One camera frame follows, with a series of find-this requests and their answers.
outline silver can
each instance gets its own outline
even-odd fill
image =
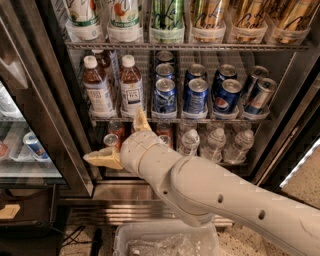
[[[249,101],[245,106],[245,112],[258,115],[269,103],[277,88],[277,83],[270,78],[260,78],[255,83]]]
[[[241,102],[242,105],[246,105],[251,91],[253,89],[253,86],[255,85],[255,83],[257,82],[257,80],[259,78],[265,78],[269,75],[269,71],[268,69],[266,69],[265,67],[262,66],[253,66],[251,68],[250,74],[247,77],[247,80],[243,86],[243,90],[241,93]]]

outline white bottle cap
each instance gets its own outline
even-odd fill
[[[103,50],[95,50],[95,49],[93,49],[92,52],[93,52],[93,53],[102,53]]]
[[[94,56],[86,56],[84,57],[83,61],[86,68],[95,68],[96,66],[98,66],[97,59]]]
[[[124,55],[122,57],[122,65],[126,68],[131,68],[135,64],[134,57],[132,55]]]

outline water bottle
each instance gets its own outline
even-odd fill
[[[195,156],[200,144],[200,137],[195,129],[182,135],[178,152],[183,156]]]
[[[235,136],[232,143],[223,150],[224,162],[231,164],[241,164],[246,160],[249,149],[253,146],[254,137],[252,130],[240,131]]]
[[[209,133],[207,141],[200,146],[200,156],[219,163],[222,160],[221,151],[226,143],[226,136],[222,128]]]

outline plastic bottle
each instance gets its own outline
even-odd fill
[[[223,160],[231,164],[240,164],[246,160],[249,149],[253,146],[254,137],[252,130],[240,131],[234,141],[223,150]]]
[[[122,57],[120,87],[123,111],[134,115],[140,106],[145,109],[142,76],[132,55]]]
[[[222,160],[222,148],[226,143],[226,136],[222,128],[209,133],[207,141],[200,146],[200,156],[219,163]]]
[[[184,156],[195,156],[200,144],[200,137],[195,129],[183,134],[178,152]]]
[[[86,56],[84,65],[86,69],[83,73],[83,84],[87,89],[93,111],[112,113],[115,107],[105,71],[98,65],[94,56]]]

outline plastic bin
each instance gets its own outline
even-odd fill
[[[141,223],[126,223],[117,228],[113,256],[127,256],[128,242],[132,240],[156,241],[173,235],[190,235],[190,240],[199,244],[199,256],[218,256],[219,241],[213,224],[194,228],[180,220],[161,220]]]

